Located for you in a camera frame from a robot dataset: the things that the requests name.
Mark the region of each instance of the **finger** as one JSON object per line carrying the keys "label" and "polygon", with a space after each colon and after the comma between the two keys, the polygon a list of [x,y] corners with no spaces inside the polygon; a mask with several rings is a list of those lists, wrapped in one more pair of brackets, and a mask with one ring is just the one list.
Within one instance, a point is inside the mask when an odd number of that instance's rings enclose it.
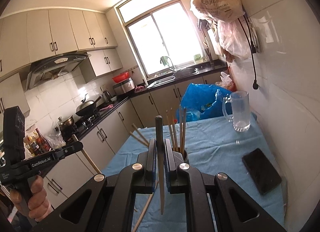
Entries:
{"label": "finger", "polygon": [[49,206],[47,209],[47,212],[40,218],[36,219],[37,222],[40,222],[41,220],[43,220],[47,215],[49,215],[51,212],[53,211],[52,207]]}
{"label": "finger", "polygon": [[21,194],[15,189],[10,190],[10,199],[13,204],[20,204],[22,201]]}
{"label": "finger", "polygon": [[44,188],[38,193],[33,194],[31,199],[28,202],[28,207],[30,210],[33,210],[37,207],[39,207],[45,200],[45,197],[47,196],[47,192]]}
{"label": "finger", "polygon": [[43,179],[39,175],[37,175],[35,181],[32,183],[30,187],[30,190],[34,194],[34,193],[40,192],[42,189],[43,189]]}
{"label": "finger", "polygon": [[46,198],[39,207],[30,210],[29,217],[32,219],[41,218],[47,212],[49,205],[49,200]]}

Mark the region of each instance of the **cabinet handle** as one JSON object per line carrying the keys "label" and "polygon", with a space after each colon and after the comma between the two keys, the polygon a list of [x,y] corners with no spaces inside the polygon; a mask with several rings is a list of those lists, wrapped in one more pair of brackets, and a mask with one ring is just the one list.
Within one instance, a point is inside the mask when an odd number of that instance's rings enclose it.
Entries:
{"label": "cabinet handle", "polygon": [[104,139],[103,139],[103,136],[102,136],[102,134],[99,132],[99,131],[97,131],[97,135],[98,134],[100,134],[101,135],[101,138],[102,138],[102,142],[104,142]]}
{"label": "cabinet handle", "polygon": [[59,186],[59,184],[58,184],[58,183],[56,183],[56,182],[54,181],[54,179],[51,179],[51,181],[52,181],[52,183],[57,184],[57,186],[59,187],[59,189],[60,189],[60,190],[62,190],[62,188]]}
{"label": "cabinet handle", "polygon": [[180,90],[179,90],[179,88],[177,88],[177,89],[178,89],[178,93],[179,93],[180,97],[182,97],[182,96],[181,96],[181,94],[180,94]]}
{"label": "cabinet handle", "polygon": [[124,118],[123,118],[123,116],[122,116],[122,113],[121,113],[121,112],[119,112],[119,115],[121,115],[121,118],[122,118],[122,120],[124,121]]}
{"label": "cabinet handle", "polygon": [[2,103],[2,110],[3,110],[3,112],[4,112],[4,105],[3,105],[3,101],[2,101],[2,97],[0,98],[0,101],[1,101],[1,103]]}
{"label": "cabinet handle", "polygon": [[59,192],[48,182],[48,185],[53,188],[53,190],[59,194]]}
{"label": "cabinet handle", "polygon": [[176,90],[173,89],[173,91],[174,91],[174,95],[176,96],[176,98],[178,98],[178,96],[177,96],[177,94],[176,94]]}
{"label": "cabinet handle", "polygon": [[149,96],[149,100],[150,100],[151,104],[153,105],[153,103],[152,103],[152,101],[151,101],[151,98],[150,98],[150,96]]}
{"label": "cabinet handle", "polygon": [[106,135],[106,133],[104,132],[104,130],[103,130],[102,128],[100,129],[100,132],[103,132],[103,134],[104,134],[104,136],[105,136],[105,139],[108,138],[108,136]]}

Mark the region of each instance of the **mug handle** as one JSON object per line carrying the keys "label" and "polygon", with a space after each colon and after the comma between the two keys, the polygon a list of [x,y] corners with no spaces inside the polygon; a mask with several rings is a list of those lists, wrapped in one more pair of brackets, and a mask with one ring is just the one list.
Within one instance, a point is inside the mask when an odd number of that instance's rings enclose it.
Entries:
{"label": "mug handle", "polygon": [[226,104],[227,103],[231,103],[231,98],[230,97],[224,97],[223,98],[222,112],[223,112],[224,117],[228,120],[228,122],[231,122],[231,121],[233,121],[233,116],[227,114],[227,110],[226,110]]}

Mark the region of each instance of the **silver screw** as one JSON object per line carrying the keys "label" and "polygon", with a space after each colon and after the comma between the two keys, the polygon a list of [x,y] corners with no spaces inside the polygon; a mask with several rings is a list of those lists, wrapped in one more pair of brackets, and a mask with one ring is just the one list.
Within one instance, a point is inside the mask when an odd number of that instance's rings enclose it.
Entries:
{"label": "silver screw", "polygon": [[141,163],[135,163],[132,165],[132,168],[135,170],[140,170],[142,169],[142,164]]}
{"label": "silver screw", "polygon": [[181,163],[181,164],[179,165],[179,167],[180,167],[180,169],[186,170],[186,169],[189,169],[189,168],[190,168],[190,165],[184,162],[184,163]]}
{"label": "silver screw", "polygon": [[226,180],[228,178],[227,174],[220,172],[217,174],[218,179],[220,180]]}
{"label": "silver screw", "polygon": [[99,181],[103,181],[104,180],[104,176],[102,174],[97,174],[96,176],[94,176],[94,180],[99,182]]}

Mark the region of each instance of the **black phone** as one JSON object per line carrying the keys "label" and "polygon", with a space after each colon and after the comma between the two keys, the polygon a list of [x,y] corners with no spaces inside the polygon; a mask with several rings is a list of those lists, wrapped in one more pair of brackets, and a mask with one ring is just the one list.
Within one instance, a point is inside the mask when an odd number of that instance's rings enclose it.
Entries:
{"label": "black phone", "polygon": [[242,161],[260,194],[268,193],[281,183],[278,172],[259,148],[244,155]]}

